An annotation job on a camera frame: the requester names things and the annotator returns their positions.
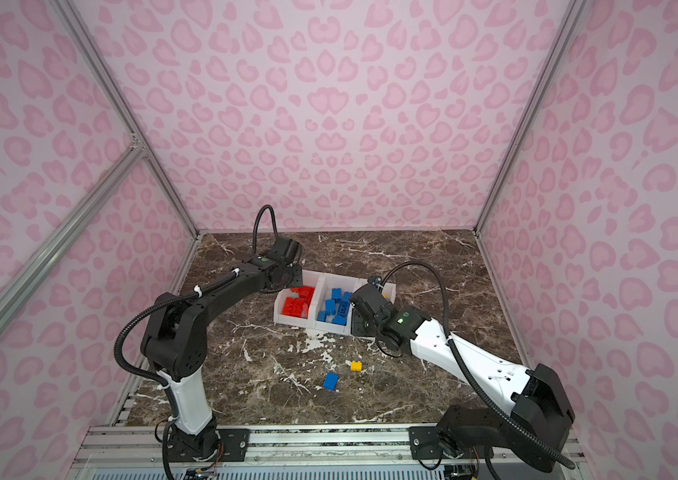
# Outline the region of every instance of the side wall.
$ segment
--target side wall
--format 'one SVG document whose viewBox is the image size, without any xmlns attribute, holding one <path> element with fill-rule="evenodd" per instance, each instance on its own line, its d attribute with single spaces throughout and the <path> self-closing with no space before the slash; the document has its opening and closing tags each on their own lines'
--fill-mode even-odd
<svg viewBox="0 0 678 480">
<path fill-rule="evenodd" d="M 127 141 L 43 0 L 0 2 L 0 292 Z"/>
<path fill-rule="evenodd" d="M 595 3 L 483 241 L 596 478 L 678 478 L 678 0 Z"/>
<path fill-rule="evenodd" d="M 473 226 L 567 5 L 77 2 L 213 230 Z"/>
<path fill-rule="evenodd" d="M 64 476 L 126 380 L 115 337 L 170 287 L 188 246 L 138 164 L 0 338 L 0 478 Z M 130 361 L 141 332 L 126 342 Z"/>
</svg>

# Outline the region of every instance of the heart pattern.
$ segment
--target heart pattern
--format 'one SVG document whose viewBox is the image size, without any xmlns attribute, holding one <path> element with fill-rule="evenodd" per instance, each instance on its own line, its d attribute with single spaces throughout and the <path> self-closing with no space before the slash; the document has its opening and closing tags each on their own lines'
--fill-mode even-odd
<svg viewBox="0 0 678 480">
<path fill-rule="evenodd" d="M 594 477 L 678 478 L 678 0 L 594 2 L 484 238 Z"/>
<path fill-rule="evenodd" d="M 0 2 L 0 292 L 128 142 L 54 12 Z"/>
<path fill-rule="evenodd" d="M 134 231 L 150 242 L 139 245 Z M 129 258 L 113 244 L 128 246 Z M 126 380 L 114 335 L 170 287 L 188 245 L 155 178 L 138 164 L 0 337 L 0 478 L 64 476 Z M 124 347 L 132 362 L 143 330 Z"/>
<path fill-rule="evenodd" d="M 473 226 L 566 4 L 78 7 L 195 222 L 243 231 Z"/>
</svg>

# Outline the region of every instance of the enclosure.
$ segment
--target enclosure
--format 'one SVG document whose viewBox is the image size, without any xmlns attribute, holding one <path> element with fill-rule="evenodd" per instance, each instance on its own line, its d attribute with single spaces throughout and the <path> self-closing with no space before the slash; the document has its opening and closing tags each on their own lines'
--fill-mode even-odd
<svg viewBox="0 0 678 480">
<path fill-rule="evenodd" d="M 263 204 L 309 270 L 442 269 L 459 335 L 563 380 L 576 475 L 678 478 L 678 0 L 0 2 L 0 478 L 75 478 L 91 427 L 165 419 L 113 341 Z M 396 282 L 437 317 L 436 283 Z M 477 402 L 272 301 L 209 328 L 222 421 Z"/>
</svg>

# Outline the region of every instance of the diagonal metal bar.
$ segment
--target diagonal metal bar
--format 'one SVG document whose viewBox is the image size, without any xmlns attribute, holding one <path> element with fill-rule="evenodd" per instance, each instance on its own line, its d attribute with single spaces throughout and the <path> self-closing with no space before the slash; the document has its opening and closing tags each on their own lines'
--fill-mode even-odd
<svg viewBox="0 0 678 480">
<path fill-rule="evenodd" d="M 158 180 L 158 184 L 166 194 L 166 197 L 169 198 L 169 202 L 181 217 L 181 222 L 193 237 L 198 236 L 198 227 L 195 225 L 195 221 L 192 219 L 189 210 L 187 210 L 187 206 L 179 196 L 179 193 L 176 191 L 176 188 L 174 188 L 169 176 L 166 174 L 166 171 L 158 160 L 158 156 L 152 149 L 149 139 L 146 137 L 144 131 L 142 131 L 123 92 L 120 91 L 115 76 L 110 71 L 107 63 L 102 59 L 102 55 L 94 42 L 94 37 L 86 27 L 86 24 L 81 18 L 73 1 L 49 0 L 49 3 L 54 7 L 56 14 L 59 15 L 67 33 L 70 34 L 72 41 L 78 48 L 78 52 L 80 52 L 84 61 L 88 64 L 91 73 L 102 88 L 104 95 L 113 105 L 113 109 L 118 115 L 119 120 L 131 133 L 132 139 L 139 141 L 142 144 L 147 164 L 150 166 L 152 173 Z"/>
<path fill-rule="evenodd" d="M 483 227 L 491 216 L 493 207 L 497 204 L 499 194 L 502 192 L 502 188 L 507 181 L 507 176 L 512 170 L 512 166 L 516 163 L 523 144 L 526 143 L 526 138 L 533 127 L 534 120 L 536 120 L 538 112 L 542 110 L 544 99 L 555 82 L 555 77 L 564 63 L 565 55 L 568 54 L 568 50 L 571 48 L 579 27 L 584 23 L 591 4 L 592 0 L 571 0 L 568 4 L 563 15 L 563 20 L 558 28 L 558 33 L 555 35 L 549 53 L 547 53 L 542 71 L 539 73 L 531 96 L 528 98 L 526 109 L 520 116 L 518 127 L 509 141 L 509 146 L 502 159 L 499 172 L 497 172 L 497 176 L 491 184 L 486 203 L 483 205 L 483 209 L 480 210 L 480 215 L 473 228 L 477 235 L 480 235 L 480 232 L 483 231 Z"/>
<path fill-rule="evenodd" d="M 107 200 L 118 190 L 123 180 L 142 158 L 136 146 L 129 149 L 80 201 L 62 225 L 54 231 L 24 265 L 22 271 L 0 295 L 0 334 L 6 330 L 18 310 L 35 293 L 46 276 L 59 263 L 75 240 L 84 232 Z"/>
</svg>

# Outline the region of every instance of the patterned panel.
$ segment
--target patterned panel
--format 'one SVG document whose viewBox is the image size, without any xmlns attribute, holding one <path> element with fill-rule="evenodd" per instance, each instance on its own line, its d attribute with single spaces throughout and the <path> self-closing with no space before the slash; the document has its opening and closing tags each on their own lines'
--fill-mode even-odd
<svg viewBox="0 0 678 480">
<path fill-rule="evenodd" d="M 126 141 L 43 0 L 0 2 L 0 291 Z"/>
<path fill-rule="evenodd" d="M 678 478 L 678 0 L 594 4 L 484 238 L 596 478 Z"/>
<path fill-rule="evenodd" d="M 202 228 L 474 225 L 567 0 L 80 2 Z"/>
<path fill-rule="evenodd" d="M 169 288 L 189 243 L 147 172 L 133 170 L 0 338 L 0 478 L 63 478 L 114 406 L 126 373 L 113 341 Z"/>
</svg>

